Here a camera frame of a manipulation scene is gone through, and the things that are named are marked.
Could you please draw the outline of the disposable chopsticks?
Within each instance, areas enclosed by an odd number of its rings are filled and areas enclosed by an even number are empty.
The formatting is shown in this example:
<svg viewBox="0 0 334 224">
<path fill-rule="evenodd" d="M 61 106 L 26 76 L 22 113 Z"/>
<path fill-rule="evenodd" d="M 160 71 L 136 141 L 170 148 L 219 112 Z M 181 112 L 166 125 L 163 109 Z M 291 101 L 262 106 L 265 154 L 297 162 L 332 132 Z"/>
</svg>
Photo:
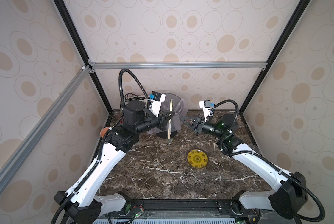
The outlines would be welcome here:
<svg viewBox="0 0 334 224">
<path fill-rule="evenodd" d="M 169 143 L 171 143 L 171 123 L 172 123 L 172 117 L 173 117 L 173 99 L 170 100 L 170 119 L 168 121 L 168 131 L 167 131 L 167 140 Z"/>
</svg>

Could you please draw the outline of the clear plastic chopstick wrapper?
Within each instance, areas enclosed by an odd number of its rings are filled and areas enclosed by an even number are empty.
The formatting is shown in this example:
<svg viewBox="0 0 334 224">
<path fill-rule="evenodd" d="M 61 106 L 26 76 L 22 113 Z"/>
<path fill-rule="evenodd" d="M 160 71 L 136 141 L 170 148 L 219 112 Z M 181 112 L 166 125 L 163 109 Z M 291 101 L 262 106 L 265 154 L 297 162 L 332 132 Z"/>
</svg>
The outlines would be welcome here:
<svg viewBox="0 0 334 224">
<path fill-rule="evenodd" d="M 171 145 L 172 144 L 172 140 L 171 140 L 171 132 L 167 132 L 167 141 L 168 144 Z"/>
</svg>

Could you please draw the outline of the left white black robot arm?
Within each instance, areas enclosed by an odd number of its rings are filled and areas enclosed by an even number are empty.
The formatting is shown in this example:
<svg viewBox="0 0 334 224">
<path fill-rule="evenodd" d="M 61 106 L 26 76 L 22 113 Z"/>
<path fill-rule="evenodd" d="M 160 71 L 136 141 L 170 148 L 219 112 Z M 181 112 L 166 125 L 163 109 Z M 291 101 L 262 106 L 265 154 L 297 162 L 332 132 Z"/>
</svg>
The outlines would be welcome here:
<svg viewBox="0 0 334 224">
<path fill-rule="evenodd" d="M 140 133 L 155 127 L 165 129 L 174 114 L 137 100 L 125 105 L 117 125 L 103 136 L 92 164 L 68 190 L 56 193 L 54 200 L 59 208 L 51 223 L 57 222 L 62 211 L 76 224 L 92 224 L 103 214 L 121 211 L 126 203 L 123 196 L 97 197 L 97 191 L 112 169 L 139 141 Z"/>
</svg>

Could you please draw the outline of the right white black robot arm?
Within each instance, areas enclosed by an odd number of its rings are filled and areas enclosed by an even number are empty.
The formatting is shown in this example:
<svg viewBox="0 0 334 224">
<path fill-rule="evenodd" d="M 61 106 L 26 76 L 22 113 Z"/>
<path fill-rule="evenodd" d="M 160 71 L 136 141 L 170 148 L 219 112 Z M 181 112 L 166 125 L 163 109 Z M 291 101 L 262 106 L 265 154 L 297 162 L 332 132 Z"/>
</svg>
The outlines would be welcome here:
<svg viewBox="0 0 334 224">
<path fill-rule="evenodd" d="M 308 196 L 290 178 L 295 177 L 302 184 L 305 178 L 274 165 L 235 136 L 232 131 L 238 128 L 238 123 L 234 115 L 225 114 L 216 123 L 201 117 L 182 117 L 181 121 L 196 134 L 205 133 L 218 138 L 218 147 L 224 155 L 243 163 L 270 185 L 270 191 L 240 191 L 231 204 L 234 213 L 261 209 L 275 211 L 286 219 L 296 217 Z"/>
</svg>

